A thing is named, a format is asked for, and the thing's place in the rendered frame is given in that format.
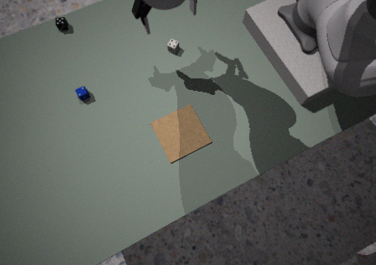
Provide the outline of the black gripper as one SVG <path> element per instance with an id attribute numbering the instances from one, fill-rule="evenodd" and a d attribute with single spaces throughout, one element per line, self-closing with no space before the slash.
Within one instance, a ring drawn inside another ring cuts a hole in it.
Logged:
<path id="1" fill-rule="evenodd" d="M 190 10 L 193 15 L 196 15 L 196 3 L 197 0 L 190 0 Z M 132 8 L 132 13 L 134 14 L 135 19 L 141 18 L 141 22 L 144 24 L 144 29 L 150 34 L 148 18 L 147 15 L 150 12 L 152 7 L 146 4 L 143 0 L 134 0 L 134 5 Z"/>

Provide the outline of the blue die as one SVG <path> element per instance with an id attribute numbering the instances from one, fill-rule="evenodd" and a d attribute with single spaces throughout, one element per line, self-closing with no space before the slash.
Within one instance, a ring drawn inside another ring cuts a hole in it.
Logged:
<path id="1" fill-rule="evenodd" d="M 83 86 L 75 90 L 81 101 L 90 97 L 88 90 Z"/>

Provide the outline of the tan mottled mat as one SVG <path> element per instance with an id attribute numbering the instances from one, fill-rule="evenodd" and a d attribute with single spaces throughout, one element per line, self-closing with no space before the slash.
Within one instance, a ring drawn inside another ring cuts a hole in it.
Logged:
<path id="1" fill-rule="evenodd" d="M 170 163 L 212 143 L 191 104 L 150 124 Z"/>

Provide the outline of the white die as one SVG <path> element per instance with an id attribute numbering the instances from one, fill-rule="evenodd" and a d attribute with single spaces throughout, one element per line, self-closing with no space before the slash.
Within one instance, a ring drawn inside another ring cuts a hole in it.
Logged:
<path id="1" fill-rule="evenodd" d="M 173 39 L 170 39 L 169 43 L 167 44 L 167 49 L 173 53 L 176 53 L 179 49 L 179 42 Z"/>

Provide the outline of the black die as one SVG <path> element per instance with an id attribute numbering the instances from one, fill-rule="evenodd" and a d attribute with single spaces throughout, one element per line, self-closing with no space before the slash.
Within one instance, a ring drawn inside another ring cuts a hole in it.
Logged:
<path id="1" fill-rule="evenodd" d="M 60 31 L 68 30 L 68 22 L 65 17 L 55 18 L 55 23 Z"/>

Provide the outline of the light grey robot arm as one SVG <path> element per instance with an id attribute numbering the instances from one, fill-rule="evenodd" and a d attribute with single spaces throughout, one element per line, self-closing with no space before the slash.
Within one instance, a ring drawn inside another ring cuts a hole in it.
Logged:
<path id="1" fill-rule="evenodd" d="M 340 92 L 376 94 L 376 0 L 296 1 L 277 13 L 301 50 L 319 49 L 325 73 Z"/>

